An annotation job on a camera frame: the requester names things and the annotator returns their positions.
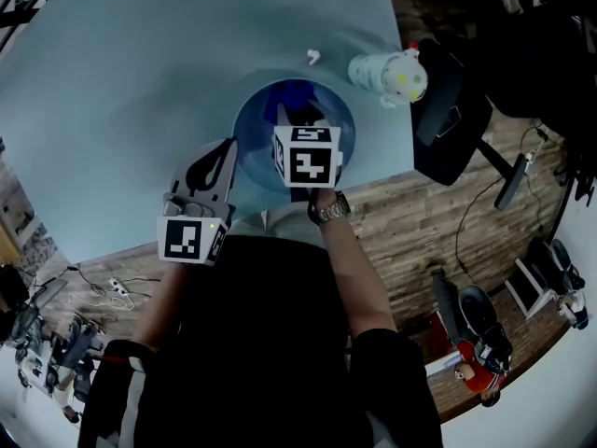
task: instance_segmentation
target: white box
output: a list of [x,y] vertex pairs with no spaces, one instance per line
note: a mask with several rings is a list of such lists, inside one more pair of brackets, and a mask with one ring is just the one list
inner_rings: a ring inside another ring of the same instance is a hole
[[338,168],[340,128],[275,126],[275,165],[287,188],[334,188]]

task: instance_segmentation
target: power strip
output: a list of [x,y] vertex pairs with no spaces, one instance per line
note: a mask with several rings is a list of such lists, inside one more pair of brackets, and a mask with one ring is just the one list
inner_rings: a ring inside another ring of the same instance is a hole
[[110,286],[120,295],[127,295],[129,290],[116,277],[110,277]]

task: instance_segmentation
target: metal watch band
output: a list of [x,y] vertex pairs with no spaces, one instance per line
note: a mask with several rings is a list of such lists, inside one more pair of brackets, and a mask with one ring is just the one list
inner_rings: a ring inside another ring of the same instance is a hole
[[351,214],[351,206],[346,201],[346,196],[341,191],[336,191],[336,201],[326,207],[316,211],[317,218],[320,222],[328,222],[342,216]]

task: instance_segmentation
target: cable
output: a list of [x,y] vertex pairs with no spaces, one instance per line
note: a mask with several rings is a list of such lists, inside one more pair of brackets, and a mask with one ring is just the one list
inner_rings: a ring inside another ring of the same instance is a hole
[[25,273],[25,274],[29,275],[32,279],[35,277],[32,273],[25,271],[22,267],[19,267],[18,265],[15,265],[13,267],[20,273]]
[[537,199],[537,201],[539,202],[539,207],[537,207],[536,216],[537,223],[539,224],[539,232],[543,234],[543,224],[541,223],[541,208],[543,207],[543,202],[541,201],[541,198],[535,194],[533,188],[531,188],[531,178],[528,175],[526,176],[526,183],[529,187],[529,190],[531,191],[531,194],[533,194],[535,196],[535,199]]
[[133,280],[140,280],[143,282],[161,282],[161,279],[148,279],[145,277],[133,277],[132,279],[120,279],[120,282],[131,282]]
[[480,198],[483,194],[485,194],[489,189],[491,189],[493,186],[495,186],[501,180],[502,180],[502,177],[500,177],[499,179],[496,179],[495,181],[492,182],[492,184],[490,184],[487,188],[485,188],[483,191],[481,191],[479,194],[477,194],[477,196],[475,196],[475,199],[473,199],[473,201],[471,202],[471,204],[469,204],[468,207],[466,208],[465,214],[463,215],[463,218],[460,219],[460,224],[458,225],[458,231],[456,231],[456,247],[454,249],[454,255],[456,256],[456,260],[458,261],[458,265],[463,270],[463,272],[466,275],[468,275],[468,278],[471,281],[473,281],[473,284],[476,284],[475,279],[473,279],[473,276],[468,272],[468,269],[466,268],[465,264],[458,257],[458,236],[460,235],[460,230],[462,229],[463,223],[465,222],[466,215],[468,214],[468,211],[470,211],[470,208],[473,207],[473,204],[477,202],[478,198]]
[[541,128],[541,126],[543,126],[543,123],[539,123],[539,124],[534,124],[533,126],[531,126],[530,128],[528,128],[523,134],[522,134],[522,138],[521,138],[521,143],[520,143],[520,148],[521,148],[521,153],[524,154],[524,151],[522,151],[522,142],[524,141],[525,136],[531,131],[531,130],[536,130],[537,133],[541,130],[539,130],[539,128]]
[[[530,132],[531,130],[536,130],[537,135],[541,138],[541,142],[539,143],[539,146],[536,149],[531,149],[531,151],[529,151],[529,153],[528,153],[528,157],[530,158],[528,160],[529,164],[533,164],[535,162],[537,155],[539,154],[539,152],[543,148],[543,145],[547,141],[550,141],[551,143],[558,145],[558,143],[556,143],[555,141],[553,141],[549,138],[549,136],[548,136],[549,129],[547,129],[547,131],[544,132],[540,129],[541,126],[543,126],[543,123],[538,124],[536,126],[532,126],[531,128],[529,128],[528,130],[526,130],[524,132],[524,134],[522,135],[522,138],[521,138],[521,143],[520,143],[521,153],[522,153],[522,142],[524,141],[524,136],[526,136],[528,132]],[[531,187],[531,177],[527,174],[525,174],[525,176],[526,176],[527,186],[529,187],[529,191],[531,192],[531,194],[533,194],[533,197],[535,197],[535,199],[537,199],[537,202],[539,203],[539,205],[537,207],[536,218],[537,218],[537,223],[539,224],[539,232],[543,233],[543,224],[541,223],[541,210],[543,208],[543,202],[541,201],[541,198],[535,194],[535,192],[533,191],[533,188]]]
[[[85,303],[87,303],[88,305],[90,305],[91,307],[111,307],[113,309],[116,310],[126,310],[126,311],[130,311],[132,309],[134,309],[134,302],[131,300],[131,298],[129,297],[128,294],[124,294],[124,296],[127,298],[127,300],[131,303],[131,306],[129,307],[129,304],[127,302],[125,302],[123,299],[119,299],[118,297],[113,297],[112,298],[112,303],[105,303],[105,302],[101,302],[101,303],[93,303],[90,301],[87,301],[85,299],[83,299],[80,295],[78,294],[73,294],[73,293],[69,293],[68,294],[68,304],[72,305],[71,301],[73,300],[73,297],[77,297],[78,299],[81,299],[82,301],[84,301]],[[124,305],[120,305],[117,302],[124,302]]]
[[83,278],[83,280],[90,285],[91,290],[93,290],[93,292],[95,292],[97,295],[105,295],[106,294],[104,288],[98,286],[97,284],[93,284],[92,282],[90,282],[90,280],[85,276],[85,274],[83,272],[81,272],[81,270],[78,267],[68,266],[66,268],[66,270],[68,270],[68,271],[77,271],[81,275],[81,277]]
[[38,286],[35,282],[37,282],[37,274],[35,274],[34,280],[31,284],[29,284],[29,286],[27,287],[27,293],[29,294],[29,298],[32,298],[35,294],[35,290],[34,293],[31,293],[31,287],[42,287],[42,286]]
[[64,269],[64,270],[63,270],[63,271],[62,271],[62,272],[61,272],[61,273],[60,273],[58,276],[56,276],[56,277],[53,277],[53,278],[54,278],[54,279],[60,279],[60,278],[61,278],[61,277],[64,275],[64,273],[65,273],[66,271],[69,271],[69,268],[68,268],[68,267],[66,267],[66,269]]
[[148,297],[149,299],[151,299],[151,296],[149,294],[142,294],[141,292],[133,292],[132,290],[129,290],[128,293],[136,294],[136,295],[144,295],[144,296]]

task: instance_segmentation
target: forearm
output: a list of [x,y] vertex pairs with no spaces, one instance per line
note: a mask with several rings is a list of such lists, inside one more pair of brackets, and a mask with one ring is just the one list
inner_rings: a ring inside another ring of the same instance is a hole
[[149,300],[133,339],[157,352],[178,330],[187,288],[195,279],[197,267],[172,264]]
[[66,390],[68,386],[75,380],[75,374],[70,372],[64,377],[64,379],[58,384],[58,389],[61,391]]
[[8,313],[10,311],[10,307],[5,301],[4,297],[2,297],[2,293],[0,293],[0,312]]
[[396,330],[383,281],[345,217],[320,226],[353,338],[369,329]]

